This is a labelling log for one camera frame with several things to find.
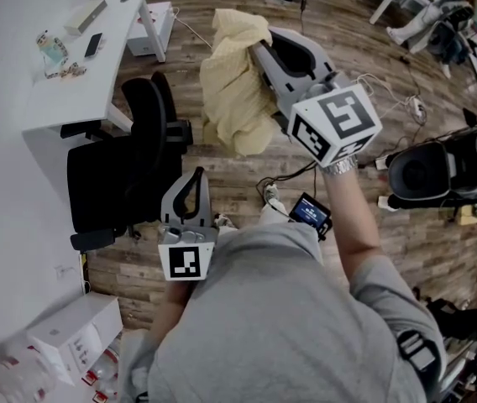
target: small screen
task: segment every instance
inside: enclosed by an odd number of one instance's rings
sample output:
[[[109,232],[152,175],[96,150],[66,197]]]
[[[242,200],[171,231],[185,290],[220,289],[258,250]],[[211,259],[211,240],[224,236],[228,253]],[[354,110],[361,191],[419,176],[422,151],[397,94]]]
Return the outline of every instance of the small screen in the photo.
[[[298,215],[303,222],[315,228],[321,227],[328,217],[326,213],[305,198],[300,200],[293,212]]]

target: gray t-shirt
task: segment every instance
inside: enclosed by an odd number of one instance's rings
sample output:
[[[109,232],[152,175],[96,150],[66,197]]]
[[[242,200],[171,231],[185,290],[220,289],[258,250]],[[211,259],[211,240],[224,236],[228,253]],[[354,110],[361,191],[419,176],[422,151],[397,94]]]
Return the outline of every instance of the gray t-shirt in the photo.
[[[149,401],[425,401],[394,333],[438,343],[435,321],[385,257],[368,259],[350,293],[319,264],[305,224],[218,239],[209,276],[156,352]]]

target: smartphone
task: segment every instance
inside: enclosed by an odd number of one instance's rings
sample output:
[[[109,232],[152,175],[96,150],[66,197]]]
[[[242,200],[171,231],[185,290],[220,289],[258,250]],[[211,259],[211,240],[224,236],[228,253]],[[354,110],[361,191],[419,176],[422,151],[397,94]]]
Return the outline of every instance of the smartphone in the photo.
[[[86,54],[84,55],[86,58],[91,57],[97,53],[98,44],[101,42],[102,33],[94,34],[89,40],[89,45],[87,46]]]

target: yellow cloth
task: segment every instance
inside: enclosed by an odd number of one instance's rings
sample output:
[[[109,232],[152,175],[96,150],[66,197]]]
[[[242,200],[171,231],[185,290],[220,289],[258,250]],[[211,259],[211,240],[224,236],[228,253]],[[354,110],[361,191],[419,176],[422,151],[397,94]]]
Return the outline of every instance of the yellow cloth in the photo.
[[[261,40],[272,44],[263,17],[216,9],[212,56],[202,62],[203,136],[218,139],[240,155],[259,154],[272,140],[277,124],[275,98],[265,85],[248,48]]]

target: wristwatch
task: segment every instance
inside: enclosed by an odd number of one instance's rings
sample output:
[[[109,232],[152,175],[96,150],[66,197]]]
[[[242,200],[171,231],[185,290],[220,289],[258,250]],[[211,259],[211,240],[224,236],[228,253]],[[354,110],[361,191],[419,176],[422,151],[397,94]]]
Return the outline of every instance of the wristwatch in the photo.
[[[354,169],[357,164],[358,163],[354,156],[345,157],[340,161],[327,165],[326,167],[321,167],[321,172],[330,176],[342,175],[343,173],[347,173]]]

